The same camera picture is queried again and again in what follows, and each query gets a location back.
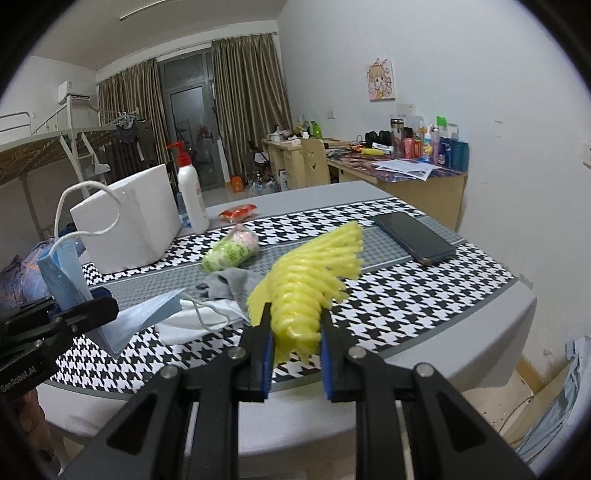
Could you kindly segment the green tissue pack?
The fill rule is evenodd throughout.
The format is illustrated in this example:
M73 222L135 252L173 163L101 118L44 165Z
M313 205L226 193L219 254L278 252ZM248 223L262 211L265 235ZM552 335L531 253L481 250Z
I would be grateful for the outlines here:
M236 225L205 253L201 267L207 273L221 271L237 267L257 253L259 237L249 228Z

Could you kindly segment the white air conditioner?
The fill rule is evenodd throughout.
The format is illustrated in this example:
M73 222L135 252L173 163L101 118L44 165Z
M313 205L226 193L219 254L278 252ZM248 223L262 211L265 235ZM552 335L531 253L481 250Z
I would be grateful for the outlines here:
M68 101L88 102L91 99L91 95L76 92L71 81L65 81L57 87L57 102L60 106L66 105Z

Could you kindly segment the grey sock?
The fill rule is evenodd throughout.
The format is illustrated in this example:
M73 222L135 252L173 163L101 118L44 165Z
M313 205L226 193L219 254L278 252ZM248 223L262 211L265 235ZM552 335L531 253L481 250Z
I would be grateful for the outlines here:
M214 271L197 284L197 297L201 300L233 300L246 313L247 298L262 280L262 274L242 268Z

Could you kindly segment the yellow foam net sleeve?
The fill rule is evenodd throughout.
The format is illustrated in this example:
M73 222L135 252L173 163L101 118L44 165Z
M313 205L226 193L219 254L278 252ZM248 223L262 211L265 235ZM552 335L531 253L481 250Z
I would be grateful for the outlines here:
M247 298L252 326L270 305L274 363L296 354L307 363L318 354L321 313L348 298L346 281L362 273L363 227L356 221L322 234L287 252L271 267Z

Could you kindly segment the red snack packet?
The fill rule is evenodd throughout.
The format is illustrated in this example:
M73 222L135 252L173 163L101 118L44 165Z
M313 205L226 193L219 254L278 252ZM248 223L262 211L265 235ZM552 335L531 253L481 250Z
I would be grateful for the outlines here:
M232 208L225 209L218 214L218 218L229 224L236 224L243 222L257 214L257 207L255 204L247 203L238 205Z

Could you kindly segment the white cloth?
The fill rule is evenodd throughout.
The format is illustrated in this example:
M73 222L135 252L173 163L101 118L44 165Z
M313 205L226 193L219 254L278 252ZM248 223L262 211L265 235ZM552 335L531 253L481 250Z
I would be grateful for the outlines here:
M158 339L164 345L182 345L246 321L245 312L233 300L200 301L181 294L179 305L179 312L155 325Z

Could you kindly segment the blue face mask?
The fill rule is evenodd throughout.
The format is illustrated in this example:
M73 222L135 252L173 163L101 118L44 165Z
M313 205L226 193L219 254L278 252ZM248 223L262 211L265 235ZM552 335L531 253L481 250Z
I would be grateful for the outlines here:
M94 299L82 273L75 240L104 235L113 230L121 219L122 202L114 190L100 182L88 180L68 187L61 194L55 214L55 227L59 226L67 196L85 187L104 191L116 204L116 216L113 222L102 230L74 231L56 237L50 250L39 256L38 267L41 276L62 311L87 305ZM127 308L119 312L114 320L92 329L88 337L108 355L118 358L135 334L181 312L182 294L181 289L172 290Z

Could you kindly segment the white red pump bottle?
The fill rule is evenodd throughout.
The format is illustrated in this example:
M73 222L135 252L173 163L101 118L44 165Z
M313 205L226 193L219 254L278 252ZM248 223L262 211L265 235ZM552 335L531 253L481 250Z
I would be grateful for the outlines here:
M182 142L174 142L168 145L167 149L175 151L178 167L178 190L181 193L191 228L195 233L202 234L209 228L209 218L204 198L202 198L197 170L192 165L190 155L185 151Z

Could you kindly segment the right brown curtain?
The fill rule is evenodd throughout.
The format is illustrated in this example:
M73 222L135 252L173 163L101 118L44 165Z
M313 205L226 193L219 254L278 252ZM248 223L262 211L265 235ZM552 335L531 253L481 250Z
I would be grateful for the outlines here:
M215 112L231 177L245 176L249 143L293 127L280 59L270 34L211 43Z

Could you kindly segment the white papers on desk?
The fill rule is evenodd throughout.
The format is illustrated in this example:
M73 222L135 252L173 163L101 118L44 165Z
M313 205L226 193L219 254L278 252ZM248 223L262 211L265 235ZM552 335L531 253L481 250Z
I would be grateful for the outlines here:
M439 170L438 166L430 163L414 162L404 159L373 162L372 166L377 171L401 174L422 181L427 181L434 171Z

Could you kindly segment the orange bag on floor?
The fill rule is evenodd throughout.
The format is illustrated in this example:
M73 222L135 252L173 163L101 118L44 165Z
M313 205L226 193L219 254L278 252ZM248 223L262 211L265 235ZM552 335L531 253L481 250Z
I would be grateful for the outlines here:
M240 177L239 175L232 176L230 178L230 186L233 193L240 193L243 191L243 189L245 189L245 187L243 186L242 177Z

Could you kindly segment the cartoon girl poster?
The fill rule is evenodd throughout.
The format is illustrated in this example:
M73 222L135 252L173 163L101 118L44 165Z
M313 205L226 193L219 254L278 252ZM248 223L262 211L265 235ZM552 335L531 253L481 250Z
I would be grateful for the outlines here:
M396 99L394 68L390 59L377 59L366 68L370 102Z

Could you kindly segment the ceiling tube light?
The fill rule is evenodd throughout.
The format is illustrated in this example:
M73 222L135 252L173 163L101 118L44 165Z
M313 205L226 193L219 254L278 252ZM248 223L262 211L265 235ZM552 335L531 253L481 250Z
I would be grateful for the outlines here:
M165 3L168 3L168 1L167 0L156 0L156 1L152 1L150 3L147 3L145 5L142 5L140 7L137 7L135 9L133 9L133 10L130 10L129 12L126 12L126 13L120 15L118 17L118 19L119 19L119 21L125 21L128 18L130 18L130 17L133 17L133 16L138 15L138 14L144 12L144 11L150 10L152 8L155 8L155 7L160 6L162 4L165 4Z

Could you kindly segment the white foam box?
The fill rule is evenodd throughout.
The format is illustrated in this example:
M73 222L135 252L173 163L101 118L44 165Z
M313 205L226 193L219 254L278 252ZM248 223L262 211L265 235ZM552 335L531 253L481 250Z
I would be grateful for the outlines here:
M181 229L166 167L159 165L110 185L121 203L98 191L70 209L79 231L109 232L82 239L102 274L158 261Z

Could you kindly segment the blue plaid quilt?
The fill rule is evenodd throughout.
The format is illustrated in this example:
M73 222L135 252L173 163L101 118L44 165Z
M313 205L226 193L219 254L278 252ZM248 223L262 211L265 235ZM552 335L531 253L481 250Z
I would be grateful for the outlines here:
M92 298L79 261L85 246L73 223L54 239L39 242L24 258L15 256L1 270L1 310L13 309L53 296L62 310L69 310Z

